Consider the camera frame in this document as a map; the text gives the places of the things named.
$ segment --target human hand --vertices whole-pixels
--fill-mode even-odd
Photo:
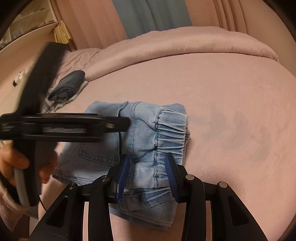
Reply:
[[[39,177],[42,183],[47,183],[50,175],[57,164],[57,153],[53,151],[49,164],[39,170]],[[15,187],[13,168],[26,169],[30,161],[19,151],[13,148],[12,142],[8,142],[0,149],[0,172]]]

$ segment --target rolled garment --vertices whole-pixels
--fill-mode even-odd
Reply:
[[[131,126],[120,134],[106,133],[100,143],[67,143],[53,177],[64,184],[88,184],[117,165],[121,153],[128,154],[131,165],[125,191],[118,204],[110,204],[110,213],[158,229],[170,227],[177,203],[170,192],[164,156],[171,152],[178,164],[185,158],[190,133],[184,106],[94,102],[86,113],[129,117]]]
[[[65,102],[72,98],[84,81],[85,72],[75,70],[63,77],[48,96],[49,101]]]

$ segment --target rolled dark jeans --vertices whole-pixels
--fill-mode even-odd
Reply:
[[[64,102],[72,98],[84,81],[85,72],[75,70],[63,77],[59,84],[49,94],[49,101]]]

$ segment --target yellow paper stack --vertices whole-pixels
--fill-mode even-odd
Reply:
[[[57,43],[68,44],[72,37],[63,21],[54,28],[54,39]]]

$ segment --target black cable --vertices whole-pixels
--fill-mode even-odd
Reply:
[[[41,203],[41,205],[42,205],[42,207],[43,207],[43,209],[47,212],[47,210],[46,210],[46,208],[44,207],[44,205],[43,205],[43,202],[41,201],[41,198],[40,198],[40,196],[39,196],[39,201],[40,201],[40,203]]]

